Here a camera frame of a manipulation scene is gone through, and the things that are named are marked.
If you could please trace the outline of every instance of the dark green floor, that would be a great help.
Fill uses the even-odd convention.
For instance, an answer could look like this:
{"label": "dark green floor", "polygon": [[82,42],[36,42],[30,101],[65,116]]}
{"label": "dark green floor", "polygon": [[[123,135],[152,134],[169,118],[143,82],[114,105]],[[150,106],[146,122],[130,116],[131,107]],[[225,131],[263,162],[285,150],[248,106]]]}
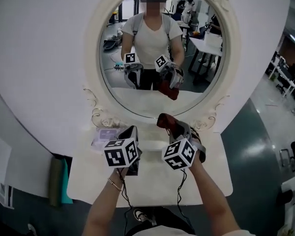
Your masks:
{"label": "dark green floor", "polygon": [[[275,236],[284,223],[284,207],[275,206],[281,179],[266,129],[251,100],[222,133],[234,192],[229,204],[241,228],[258,236]],[[90,205],[75,201],[59,209],[48,200],[15,190],[14,210],[0,205],[0,221],[26,234],[27,223],[34,224],[40,236],[81,235]],[[169,207],[178,214],[177,207]],[[197,235],[211,235],[203,206],[183,206]],[[117,209],[111,235],[123,235],[125,209]],[[135,225],[129,216],[129,226]]]}

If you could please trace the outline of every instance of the vanity table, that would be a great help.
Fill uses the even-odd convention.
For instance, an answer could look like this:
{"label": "vanity table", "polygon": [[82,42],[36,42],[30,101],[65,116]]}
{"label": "vanity table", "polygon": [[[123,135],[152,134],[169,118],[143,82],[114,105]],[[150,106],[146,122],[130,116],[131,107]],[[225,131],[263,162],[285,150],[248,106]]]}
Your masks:
{"label": "vanity table", "polygon": [[[142,206],[171,206],[177,205],[177,188],[181,184],[182,172],[173,171],[161,160],[161,151],[149,151],[149,145],[159,144],[160,148],[168,144],[165,130],[138,130],[139,148],[143,151],[137,176],[125,178],[127,194],[134,207]],[[92,204],[100,194],[112,169],[107,166],[106,158],[100,151],[90,149],[95,129],[84,133],[79,150],[75,153],[67,189],[72,199],[82,200]],[[222,190],[225,196],[233,192],[230,171],[220,134],[212,131],[200,133],[203,145],[206,147],[205,170]],[[200,205],[202,200],[193,176],[189,170],[186,182],[180,193],[180,205]],[[127,201],[119,196],[117,207],[127,207]]]}

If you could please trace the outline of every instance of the carved floral ornament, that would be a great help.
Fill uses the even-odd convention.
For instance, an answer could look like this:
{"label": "carved floral ornament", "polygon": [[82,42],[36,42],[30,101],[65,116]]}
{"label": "carved floral ornament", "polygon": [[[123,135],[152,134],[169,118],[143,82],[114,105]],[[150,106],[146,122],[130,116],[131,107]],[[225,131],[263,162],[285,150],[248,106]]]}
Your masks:
{"label": "carved floral ornament", "polygon": [[[236,25],[236,18],[234,17],[234,13],[233,10],[230,7],[229,4],[229,0],[208,0],[209,3],[213,3],[216,5],[216,10],[221,13],[224,14],[224,17],[228,17],[231,20],[228,20],[227,24],[230,26],[230,29],[233,29],[235,32],[237,30],[237,25]],[[106,17],[107,11],[104,10],[103,8],[98,9],[95,12],[95,18],[98,19],[98,17]],[[98,35],[99,33],[96,32],[94,35],[96,36],[96,38],[93,39],[92,43],[96,43],[98,41]],[[234,36],[231,35],[233,38],[233,43],[235,43],[233,47],[234,52],[240,52],[240,42],[239,39],[240,37],[238,36]],[[233,60],[232,61],[232,71],[229,73],[228,75],[230,79],[227,80],[228,84],[231,83],[233,77],[234,77],[234,73],[236,72],[237,69],[237,60]],[[96,67],[97,65],[95,63],[91,63],[90,62],[90,66],[87,66],[87,72],[89,71],[94,71],[94,66]],[[121,121],[121,119],[123,119],[123,114],[124,111],[128,111],[124,108],[120,108],[121,105],[120,103],[117,102],[111,102],[111,104],[107,104],[107,95],[106,92],[104,92],[104,90],[102,90],[99,87],[96,87],[96,85],[99,85],[99,81],[97,80],[97,77],[99,77],[101,74],[98,73],[89,73],[91,74],[91,76],[89,76],[89,78],[92,78],[92,81],[90,82],[90,85],[93,85],[92,90],[85,88],[84,91],[87,94],[87,100],[90,103],[91,107],[92,107],[92,113],[90,115],[90,119],[91,119],[91,123],[92,125],[96,126],[96,127],[124,127],[124,126],[130,126],[132,123],[125,123],[123,121]],[[208,130],[211,129],[216,121],[216,110],[219,106],[224,105],[225,104],[225,100],[230,97],[229,95],[225,95],[223,94],[223,92],[225,92],[226,88],[224,87],[224,89],[221,89],[220,92],[216,95],[217,99],[219,99],[218,101],[213,101],[213,103],[210,103],[210,109],[208,111],[206,111],[206,114],[204,115],[200,115],[197,116],[197,119],[194,119],[192,121],[189,121],[189,124],[196,130],[196,131],[204,131],[204,130]],[[118,114],[111,114],[110,113],[110,108],[112,106],[116,106],[116,108],[119,108],[119,111],[114,111],[115,113]]]}

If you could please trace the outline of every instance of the black cable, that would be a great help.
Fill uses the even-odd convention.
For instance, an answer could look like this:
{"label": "black cable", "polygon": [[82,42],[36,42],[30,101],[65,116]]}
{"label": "black cable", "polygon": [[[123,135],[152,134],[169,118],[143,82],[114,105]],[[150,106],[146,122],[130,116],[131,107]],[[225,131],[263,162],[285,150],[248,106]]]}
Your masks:
{"label": "black cable", "polygon": [[125,181],[124,181],[124,179],[123,179],[123,177],[121,175],[121,171],[119,169],[117,169],[117,171],[119,173],[120,180],[121,180],[121,182],[123,184],[121,195],[128,202],[128,205],[129,205],[129,209],[123,214],[124,219],[125,219],[124,235],[126,235],[126,230],[127,230],[127,225],[128,225],[128,216],[127,216],[127,213],[133,209],[133,206],[130,204],[129,197],[127,195],[126,183],[125,183]]}
{"label": "black cable", "polygon": [[181,201],[180,190],[181,190],[183,184],[185,183],[185,181],[186,181],[186,179],[187,179],[187,173],[186,173],[186,171],[185,171],[185,170],[181,170],[181,171],[183,172],[183,177],[182,177],[181,184],[180,184],[180,186],[179,186],[178,189],[177,189],[177,207],[178,207],[178,209],[179,209],[181,215],[187,220],[187,222],[188,222],[190,228],[191,228],[193,231],[195,231],[195,230],[193,229],[192,225],[191,225],[190,219],[189,219],[187,216],[185,216],[185,215],[183,214],[183,212],[182,212],[182,210],[181,210],[181,208],[180,208],[180,206],[179,206],[179,203],[180,203],[180,201]]}

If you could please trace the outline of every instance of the rolled mat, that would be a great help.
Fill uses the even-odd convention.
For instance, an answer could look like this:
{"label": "rolled mat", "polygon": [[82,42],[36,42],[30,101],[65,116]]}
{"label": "rolled mat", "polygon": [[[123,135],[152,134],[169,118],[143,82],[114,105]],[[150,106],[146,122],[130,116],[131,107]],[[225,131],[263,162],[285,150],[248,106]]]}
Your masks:
{"label": "rolled mat", "polygon": [[61,204],[64,165],[62,160],[52,158],[49,170],[48,198],[49,204],[59,207]]}

